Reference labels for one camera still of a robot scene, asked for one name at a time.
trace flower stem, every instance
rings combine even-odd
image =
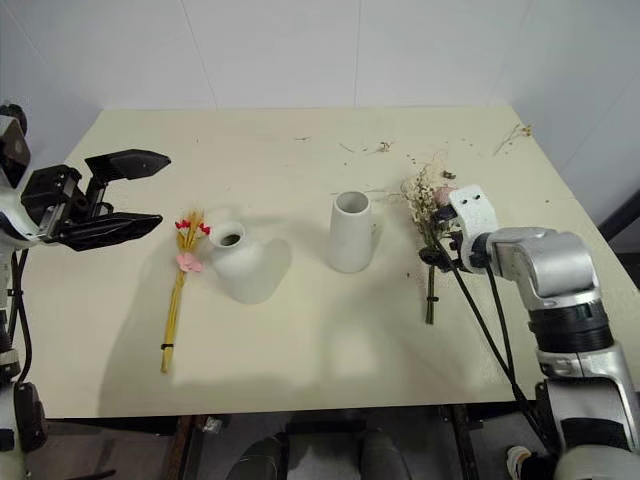
[[[425,322],[427,325],[433,325],[433,316],[436,306],[437,297],[435,296],[436,289],[436,267],[429,265],[429,282],[427,286],[427,318]]]

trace vase opening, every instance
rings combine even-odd
[[[214,226],[209,235],[214,247],[230,248],[238,245],[244,238],[244,227],[238,222],[226,222]]]
[[[231,245],[235,245],[240,241],[240,235],[236,233],[232,233],[231,235],[227,235],[222,240],[220,240],[220,245],[223,247],[230,247]]]
[[[361,213],[369,206],[369,198],[362,192],[344,192],[336,198],[336,206],[344,213]]]

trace white vase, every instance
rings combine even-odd
[[[344,192],[333,201],[329,265],[344,273],[364,270],[373,254],[371,202],[362,192]]]
[[[265,247],[240,223],[214,225],[209,240],[213,268],[229,295],[246,304],[262,303],[271,296],[277,283],[273,285]]]

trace white wall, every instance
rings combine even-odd
[[[39,163],[102,108],[512,104],[594,221],[640,187],[635,0],[0,0]]]

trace table surface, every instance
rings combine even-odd
[[[30,379],[49,417],[176,415],[488,402],[510,387],[451,275],[438,273],[435,325],[424,323],[426,269],[398,192],[429,164],[477,183],[502,226],[544,226],[591,247],[615,336],[640,378],[637,290],[536,144],[517,138],[509,107],[289,111],[105,111],[69,164],[128,148],[168,155],[153,177],[114,182],[116,210],[160,213],[146,237],[76,253],[33,249],[23,285],[34,344]],[[389,151],[376,152],[380,142]],[[326,265],[331,202],[372,199],[377,245],[369,267]],[[241,221],[285,240],[291,267],[261,305],[241,305],[208,267],[189,274],[171,372],[160,373],[175,279],[174,220],[189,208],[209,223]],[[201,256],[207,264],[207,249]],[[488,281],[466,276],[499,334]],[[499,281],[519,382],[542,378],[517,289]]]

